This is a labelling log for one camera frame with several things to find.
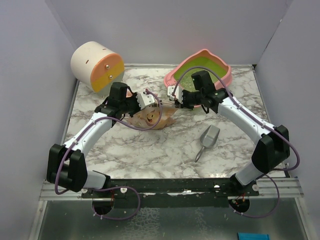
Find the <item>beige cat litter bag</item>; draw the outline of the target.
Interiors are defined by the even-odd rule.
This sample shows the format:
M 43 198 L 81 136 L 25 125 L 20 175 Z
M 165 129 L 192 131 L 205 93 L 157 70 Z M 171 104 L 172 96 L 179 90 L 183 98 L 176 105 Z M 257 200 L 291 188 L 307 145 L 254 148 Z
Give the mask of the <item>beige cat litter bag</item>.
M 133 117 L 128 117 L 126 121 L 139 129 L 161 130 L 176 122 L 172 115 L 177 111 L 177 108 L 162 107 L 158 99 L 158 103 L 146 107 Z

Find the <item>grey metal scoop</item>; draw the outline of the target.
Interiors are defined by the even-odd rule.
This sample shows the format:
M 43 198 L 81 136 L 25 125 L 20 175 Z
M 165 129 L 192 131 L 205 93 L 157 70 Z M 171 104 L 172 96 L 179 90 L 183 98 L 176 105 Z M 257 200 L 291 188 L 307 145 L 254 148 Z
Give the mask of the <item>grey metal scoop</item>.
M 206 149 L 211 149 L 217 142 L 220 128 L 210 125 L 200 136 L 201 149 L 197 153 L 194 162 L 197 163 Z

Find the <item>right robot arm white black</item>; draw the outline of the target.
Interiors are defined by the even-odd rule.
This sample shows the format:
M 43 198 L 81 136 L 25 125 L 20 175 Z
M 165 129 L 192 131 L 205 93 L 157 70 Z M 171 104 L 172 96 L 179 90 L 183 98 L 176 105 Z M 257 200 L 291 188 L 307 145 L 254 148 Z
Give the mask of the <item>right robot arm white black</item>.
M 255 144 L 251 161 L 230 178 L 230 191 L 240 196 L 247 191 L 248 184 L 273 171 L 290 156 L 289 131 L 283 125 L 276 127 L 257 117 L 225 88 L 216 89 L 208 71 L 195 72 L 191 78 L 193 92 L 177 84 L 167 88 L 175 106 L 182 109 L 201 106 L 205 113 L 213 111 L 233 122 Z

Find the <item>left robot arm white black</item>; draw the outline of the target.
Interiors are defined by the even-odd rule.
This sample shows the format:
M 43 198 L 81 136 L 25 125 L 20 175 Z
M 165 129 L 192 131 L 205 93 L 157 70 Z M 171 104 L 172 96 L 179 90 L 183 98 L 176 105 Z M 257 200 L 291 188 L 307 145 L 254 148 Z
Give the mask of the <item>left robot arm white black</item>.
M 109 96 L 95 109 L 81 131 L 64 144 L 54 144 L 50 148 L 46 179 L 54 184 L 57 195 L 67 191 L 79 192 L 81 189 L 93 189 L 101 198 L 110 193 L 109 177 L 88 171 L 86 156 L 102 135 L 120 122 L 124 115 L 133 115 L 141 109 L 136 92 L 127 97 L 130 91 L 127 84 L 114 82 Z

